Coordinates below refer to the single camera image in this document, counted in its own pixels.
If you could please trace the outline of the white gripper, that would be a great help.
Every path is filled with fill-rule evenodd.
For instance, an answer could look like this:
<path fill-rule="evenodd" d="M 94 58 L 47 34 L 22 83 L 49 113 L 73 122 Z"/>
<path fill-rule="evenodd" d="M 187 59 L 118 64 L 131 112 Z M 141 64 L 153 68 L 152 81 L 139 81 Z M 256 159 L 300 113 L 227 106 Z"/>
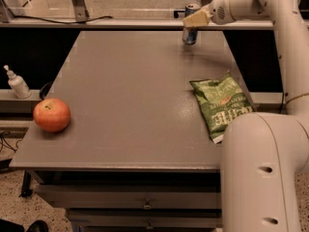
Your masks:
<path fill-rule="evenodd" d="M 208 26 L 212 21 L 215 24 L 223 25 L 235 22 L 232 14 L 233 0 L 212 0 L 208 10 L 199 10 L 183 19 L 183 26 L 186 28 L 197 28 Z"/>

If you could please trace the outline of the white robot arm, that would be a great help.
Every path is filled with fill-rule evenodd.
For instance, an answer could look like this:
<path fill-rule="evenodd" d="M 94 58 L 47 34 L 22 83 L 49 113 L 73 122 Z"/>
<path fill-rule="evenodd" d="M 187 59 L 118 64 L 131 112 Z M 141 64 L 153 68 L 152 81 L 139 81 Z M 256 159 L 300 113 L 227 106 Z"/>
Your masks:
<path fill-rule="evenodd" d="M 300 0 L 212 0 L 187 27 L 271 20 L 286 113 L 248 113 L 225 130 L 221 155 L 223 232 L 301 232 L 295 174 L 309 160 L 309 30 Z"/>

